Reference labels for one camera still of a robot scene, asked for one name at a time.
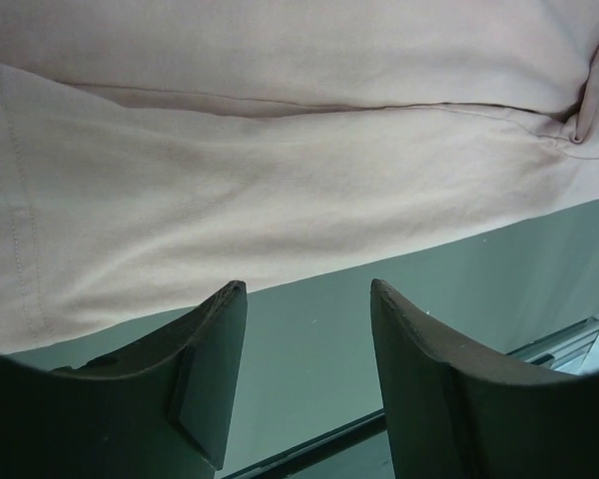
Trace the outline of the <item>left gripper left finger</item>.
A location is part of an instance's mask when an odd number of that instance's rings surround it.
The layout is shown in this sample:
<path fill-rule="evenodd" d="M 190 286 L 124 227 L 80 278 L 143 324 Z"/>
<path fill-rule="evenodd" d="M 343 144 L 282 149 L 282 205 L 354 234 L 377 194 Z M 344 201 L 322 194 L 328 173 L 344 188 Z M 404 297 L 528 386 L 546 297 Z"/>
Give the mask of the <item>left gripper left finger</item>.
<path fill-rule="evenodd" d="M 225 464 L 247 320 L 227 283 L 79 368 L 0 355 L 0 478 L 211 478 Z"/>

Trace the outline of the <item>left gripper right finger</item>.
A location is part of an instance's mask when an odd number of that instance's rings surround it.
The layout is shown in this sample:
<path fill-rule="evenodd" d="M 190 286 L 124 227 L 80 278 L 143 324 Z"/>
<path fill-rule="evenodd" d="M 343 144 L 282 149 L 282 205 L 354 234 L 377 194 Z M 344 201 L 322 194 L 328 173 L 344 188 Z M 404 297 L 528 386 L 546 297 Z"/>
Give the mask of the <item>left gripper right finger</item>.
<path fill-rule="evenodd" d="M 399 478 L 599 478 L 599 371 L 490 349 L 382 280 L 371 328 Z"/>

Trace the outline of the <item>pink t shirt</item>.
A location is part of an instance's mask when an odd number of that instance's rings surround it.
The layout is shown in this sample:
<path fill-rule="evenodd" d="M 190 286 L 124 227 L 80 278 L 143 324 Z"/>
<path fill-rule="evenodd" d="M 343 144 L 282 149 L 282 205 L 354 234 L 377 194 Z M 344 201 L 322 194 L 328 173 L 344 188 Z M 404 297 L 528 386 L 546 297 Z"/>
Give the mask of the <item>pink t shirt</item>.
<path fill-rule="evenodd" d="M 0 1 L 0 353 L 599 200 L 599 1 Z"/>

